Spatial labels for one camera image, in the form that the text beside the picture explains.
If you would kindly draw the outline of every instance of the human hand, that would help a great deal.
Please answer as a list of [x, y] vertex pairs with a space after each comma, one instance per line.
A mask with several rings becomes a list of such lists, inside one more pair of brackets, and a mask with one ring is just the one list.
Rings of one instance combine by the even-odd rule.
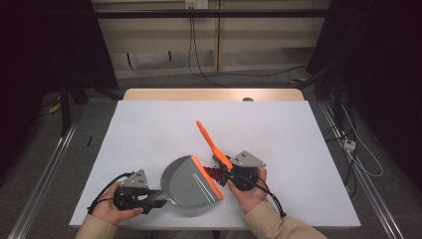
[[112, 225], [117, 225], [121, 221], [138, 216], [143, 212], [141, 207], [121, 211], [115, 208], [114, 204], [112, 203], [112, 199], [114, 198], [114, 192], [117, 190], [119, 185], [120, 182], [115, 182], [112, 184], [106, 193], [100, 198], [100, 200], [106, 200], [97, 204], [92, 213], [94, 217], [106, 221]]
[[[264, 183], [267, 180], [267, 169], [265, 169], [264, 167], [258, 167], [258, 172], [259, 177], [262, 180], [258, 179], [257, 184], [264, 188], [267, 188]], [[231, 180], [228, 180], [227, 183], [229, 184], [230, 191], [238, 199], [239, 206], [242, 211], [245, 212], [245, 214], [250, 212], [252, 208], [256, 207], [258, 204], [260, 204], [267, 198], [267, 193], [258, 187], [254, 187], [249, 191], [241, 191]]]

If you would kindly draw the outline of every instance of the white tabletop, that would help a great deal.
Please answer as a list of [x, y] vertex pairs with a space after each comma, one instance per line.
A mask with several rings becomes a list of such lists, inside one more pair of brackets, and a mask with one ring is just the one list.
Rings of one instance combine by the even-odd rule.
[[[92, 200], [124, 172], [143, 168], [149, 188], [159, 189], [162, 171], [180, 156], [194, 154], [204, 165], [215, 165], [197, 120], [226, 154], [246, 149], [267, 163], [270, 189], [288, 215], [311, 226], [360, 226], [305, 101], [119, 102], [70, 225], [80, 226]], [[145, 230], [244, 229], [236, 198], [228, 186], [219, 187], [224, 199], [213, 205], [183, 210], [167, 203], [120, 226]]]

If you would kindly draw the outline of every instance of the metal rail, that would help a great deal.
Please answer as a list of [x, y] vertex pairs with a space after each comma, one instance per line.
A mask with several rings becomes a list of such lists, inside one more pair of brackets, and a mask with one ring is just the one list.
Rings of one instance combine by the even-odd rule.
[[330, 9], [260, 9], [260, 10], [99, 10], [84, 11], [47, 11], [41, 15], [59, 18], [323, 18], [329, 16], [355, 17], [350, 10]]
[[[328, 121], [329, 125], [332, 127], [332, 130], [336, 137], [340, 137], [341, 134], [338, 130], [338, 128], [335, 126], [335, 122], [332, 118], [333, 112], [331, 107], [328, 103], [319, 103], [322, 112], [324, 113], [326, 120]], [[349, 162], [352, 161], [352, 155], [348, 150], [345, 150], [345, 153], [347, 155], [347, 160]], [[356, 160], [358, 163], [361, 164], [358, 157], [356, 157], [354, 160]], [[376, 190], [375, 185], [372, 183], [372, 180], [370, 179], [369, 175], [367, 175], [365, 172], [360, 170], [360, 168], [356, 165], [356, 163], [352, 166], [353, 171], [355, 172], [356, 178], [358, 179], [360, 185], [363, 188], [363, 191], [365, 192], [370, 204], [372, 205], [376, 215], [378, 216], [378, 219], [382, 226], [384, 227], [385, 232], [388, 235], [388, 238], [391, 239], [398, 239], [402, 238], [404, 239], [403, 233], [400, 231], [400, 228], [394, 219], [393, 214], [391, 213], [390, 209], [388, 208], [385, 201], [382, 199], [381, 195], [379, 194], [378, 190]]]
[[77, 109], [78, 110], [76, 110], [74, 122], [71, 124], [68, 132], [59, 139], [58, 145], [56, 146], [56, 149], [50, 158], [50, 161], [47, 164], [43, 175], [38, 181], [23, 211], [19, 215], [18, 220], [16, 221], [12, 231], [8, 236], [8, 239], [23, 239], [27, 236], [28, 231], [37, 215], [37, 212], [44, 201], [44, 197], [47, 193], [50, 183], [53, 180], [57, 168], [59, 167], [60, 162], [65, 155], [66, 149], [72, 140], [77, 123], [82, 117], [84, 111], [83, 107], [78, 107]]

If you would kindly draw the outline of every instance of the orange brush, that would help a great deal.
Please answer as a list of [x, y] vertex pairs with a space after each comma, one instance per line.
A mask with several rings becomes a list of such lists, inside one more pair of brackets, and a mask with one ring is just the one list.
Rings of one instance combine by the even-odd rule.
[[211, 151], [214, 155], [230, 170], [233, 168], [233, 164], [230, 162], [229, 158], [227, 158], [226, 154], [220, 148], [218, 148], [214, 142], [212, 141], [210, 135], [208, 134], [205, 127], [202, 125], [201, 121], [197, 120], [196, 124], [198, 124], [199, 130], [201, 131], [202, 135], [204, 136], [205, 140], [208, 142], [208, 145], [211, 147]]

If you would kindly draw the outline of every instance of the human arm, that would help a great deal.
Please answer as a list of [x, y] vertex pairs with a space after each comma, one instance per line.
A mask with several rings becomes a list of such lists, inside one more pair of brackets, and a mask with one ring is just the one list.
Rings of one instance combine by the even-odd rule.
[[117, 224], [121, 221], [138, 216], [142, 213], [142, 208], [130, 210], [118, 210], [112, 204], [114, 192], [118, 188], [119, 182], [111, 185], [108, 191], [100, 198], [92, 215], [87, 214], [78, 234], [77, 239], [83, 238], [113, 238], [118, 230]]
[[[266, 188], [267, 170], [258, 168], [259, 179], [257, 184]], [[280, 218], [279, 213], [267, 201], [267, 193], [258, 187], [249, 191], [240, 191], [232, 181], [228, 181], [230, 191], [236, 196], [239, 206], [245, 213], [243, 221], [258, 238], [325, 238], [318, 231], [304, 222], [293, 217]]]

